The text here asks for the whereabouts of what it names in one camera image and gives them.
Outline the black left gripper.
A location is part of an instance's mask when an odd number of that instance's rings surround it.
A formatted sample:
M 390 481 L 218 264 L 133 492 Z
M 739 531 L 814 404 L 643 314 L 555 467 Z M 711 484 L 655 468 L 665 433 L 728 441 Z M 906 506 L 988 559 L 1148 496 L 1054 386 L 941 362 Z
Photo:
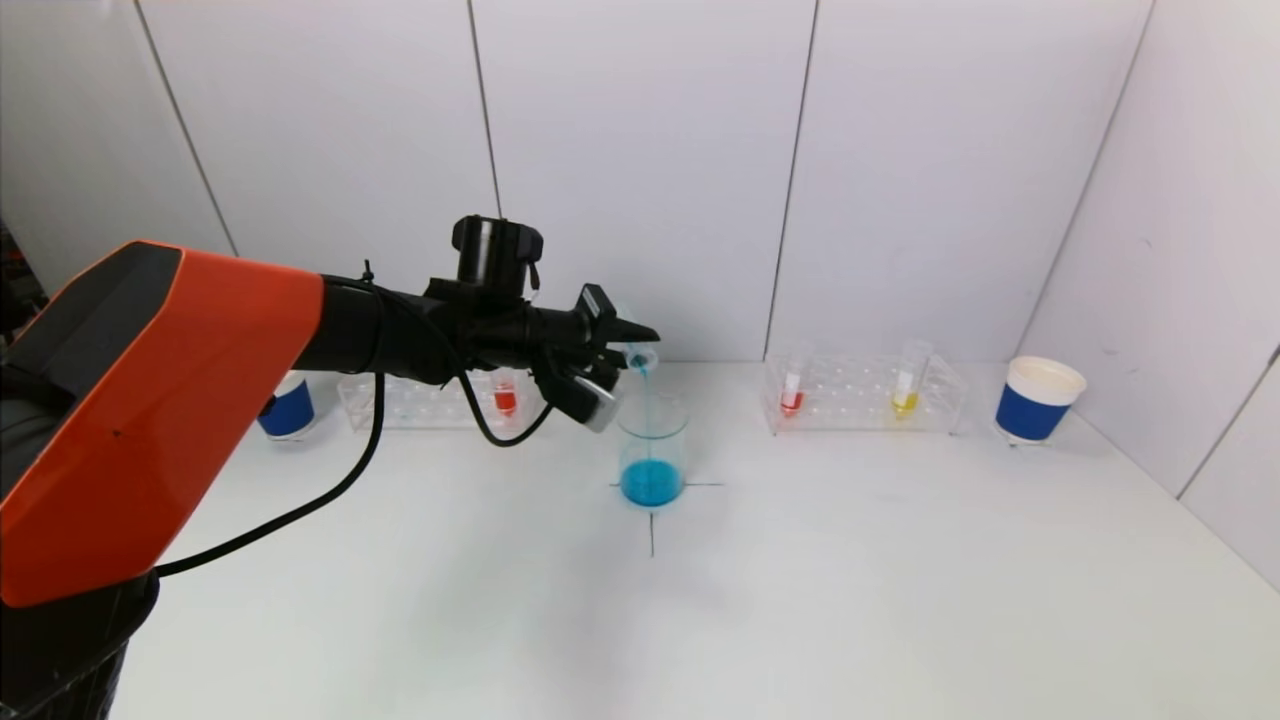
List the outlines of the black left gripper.
M 626 370 L 628 355 L 609 345 L 660 342 L 653 328 L 617 316 L 614 304 L 599 284 L 586 283 L 570 310 L 538 307 L 532 299 L 526 304 L 538 342 L 567 351 L 571 357 L 603 357 L 612 368 Z

